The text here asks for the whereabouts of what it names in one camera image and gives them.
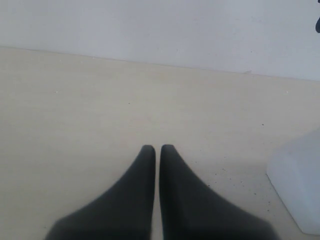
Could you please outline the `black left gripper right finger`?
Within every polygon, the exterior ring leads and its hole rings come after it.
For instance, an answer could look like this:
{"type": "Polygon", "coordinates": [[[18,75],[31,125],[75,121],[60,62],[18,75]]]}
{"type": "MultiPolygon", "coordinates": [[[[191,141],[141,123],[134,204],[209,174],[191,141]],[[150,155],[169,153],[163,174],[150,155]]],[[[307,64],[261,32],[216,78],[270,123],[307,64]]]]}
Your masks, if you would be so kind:
{"type": "Polygon", "coordinates": [[[207,186],[173,145],[161,147],[159,198],[165,240],[277,240],[270,223],[207,186]]]}

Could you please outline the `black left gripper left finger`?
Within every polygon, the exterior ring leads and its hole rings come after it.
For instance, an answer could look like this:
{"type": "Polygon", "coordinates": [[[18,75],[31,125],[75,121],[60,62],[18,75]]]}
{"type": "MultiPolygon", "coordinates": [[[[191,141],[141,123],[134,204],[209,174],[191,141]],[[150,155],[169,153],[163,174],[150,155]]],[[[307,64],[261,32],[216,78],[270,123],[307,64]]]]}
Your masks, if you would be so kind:
{"type": "Polygon", "coordinates": [[[88,205],[59,219],[47,240],[149,240],[156,152],[144,145],[124,175],[88,205]]]}

